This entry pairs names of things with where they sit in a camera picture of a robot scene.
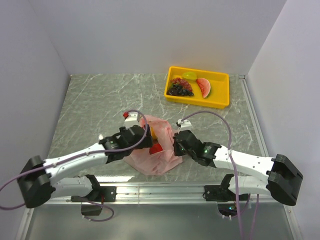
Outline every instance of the yellow tray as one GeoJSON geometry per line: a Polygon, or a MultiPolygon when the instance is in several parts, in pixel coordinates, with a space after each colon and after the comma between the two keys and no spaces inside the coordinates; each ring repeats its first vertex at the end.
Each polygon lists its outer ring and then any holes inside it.
{"type": "Polygon", "coordinates": [[[166,80],[164,97],[170,102],[181,104],[193,104],[210,108],[224,109],[230,103],[229,94],[229,75],[226,73],[197,70],[185,67],[171,66],[166,80]],[[200,87],[195,81],[188,81],[192,87],[194,96],[171,96],[167,95],[169,88],[172,86],[171,79],[182,78],[186,72],[196,73],[197,78],[205,78],[210,82],[211,91],[207,98],[202,97],[200,87]]]}

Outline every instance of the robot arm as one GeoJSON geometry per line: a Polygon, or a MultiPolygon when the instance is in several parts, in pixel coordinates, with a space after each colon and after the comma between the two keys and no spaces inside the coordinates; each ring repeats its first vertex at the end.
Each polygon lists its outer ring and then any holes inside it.
{"type": "Polygon", "coordinates": [[[83,150],[42,160],[40,156],[29,159],[21,173],[46,167],[44,170],[28,174],[19,178],[20,187],[27,208],[38,207],[50,198],[79,196],[94,201],[100,195],[100,184],[94,175],[83,177],[69,177],[76,175],[79,171],[109,164],[129,156],[135,149],[150,148],[153,146],[150,128],[147,128],[146,137],[136,147],[145,133],[138,126],[140,116],[130,113],[125,116],[124,127],[119,132],[107,137],[101,137],[99,142],[83,150]]]}
{"type": "MultiPolygon", "coordinates": [[[[50,198],[66,196],[84,197],[90,201],[99,199],[102,188],[94,175],[68,176],[90,167],[121,160],[134,149],[152,147],[153,139],[148,127],[143,141],[135,148],[128,149],[142,139],[145,130],[138,126],[140,116],[137,113],[125,113],[124,117],[125,126],[118,133],[101,137],[98,143],[90,147],[57,158],[41,160],[39,156],[32,157],[21,173],[40,167],[47,168],[18,179],[26,207],[35,208],[50,198]]],[[[190,155],[202,166],[234,169],[225,146],[201,142],[190,131],[192,125],[188,120],[182,122],[179,119],[177,124],[179,132],[175,134],[173,143],[176,156],[190,155]]],[[[237,171],[248,175],[238,177],[239,194],[271,195],[282,204],[296,204],[303,175],[287,157],[279,154],[276,158],[261,157],[234,150],[232,156],[237,171]]],[[[204,198],[216,202],[233,201],[235,192],[235,177],[227,174],[221,185],[205,186],[204,198]]]]}
{"type": "MultiPolygon", "coordinates": [[[[179,122],[178,125],[180,128],[184,127],[179,122]]],[[[234,170],[225,146],[201,142],[190,130],[176,133],[173,146],[176,156],[190,155],[202,166],[234,170]]],[[[271,195],[282,204],[296,205],[303,175],[286,156],[278,154],[276,158],[272,158],[234,150],[230,152],[237,171],[248,175],[238,177],[239,194],[271,195]]],[[[205,191],[204,197],[208,201],[227,202],[234,198],[235,193],[235,177],[227,174],[220,187],[205,191]]]]}

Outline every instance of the grape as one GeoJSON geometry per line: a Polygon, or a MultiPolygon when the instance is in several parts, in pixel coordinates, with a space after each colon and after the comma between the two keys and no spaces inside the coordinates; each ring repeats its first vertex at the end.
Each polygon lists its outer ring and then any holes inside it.
{"type": "Polygon", "coordinates": [[[189,82],[180,77],[171,79],[172,87],[169,89],[168,94],[172,96],[194,96],[192,87],[189,82]]]}

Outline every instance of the white wall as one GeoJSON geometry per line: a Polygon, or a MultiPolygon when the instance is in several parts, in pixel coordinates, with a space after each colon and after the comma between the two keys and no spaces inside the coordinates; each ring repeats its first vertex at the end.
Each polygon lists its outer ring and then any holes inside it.
{"type": "Polygon", "coordinates": [[[286,0],[30,0],[71,74],[247,74],[286,0]]]}
{"type": "Polygon", "coordinates": [[[270,155],[304,175],[295,214],[306,240],[320,239],[320,1],[288,0],[248,74],[270,155]]]}
{"type": "MultiPolygon", "coordinates": [[[[34,155],[47,156],[69,75],[27,0],[0,5],[0,184],[34,155]]],[[[23,202],[13,182],[0,204],[23,202]]],[[[24,209],[0,210],[0,239],[17,233],[24,209]]]]}

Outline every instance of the marble surface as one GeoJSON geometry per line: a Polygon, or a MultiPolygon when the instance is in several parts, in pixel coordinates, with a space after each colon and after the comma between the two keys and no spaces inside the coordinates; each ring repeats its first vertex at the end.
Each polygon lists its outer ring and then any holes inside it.
{"type": "MultiPolygon", "coordinates": [[[[138,109],[146,115],[168,120],[173,127],[178,119],[200,110],[214,111],[232,129],[232,149],[260,155],[241,81],[230,76],[230,105],[225,109],[200,107],[166,101],[166,74],[78,74],[71,82],[53,137],[50,158],[64,156],[98,141],[98,135],[111,136],[123,126],[122,114],[138,109]]],[[[223,122],[207,113],[190,118],[192,132],[203,142],[228,143],[223,122]]],[[[231,170],[204,167],[190,157],[162,176],[145,176],[123,160],[82,170],[79,176],[94,174],[101,182],[220,182],[231,170]]]]}

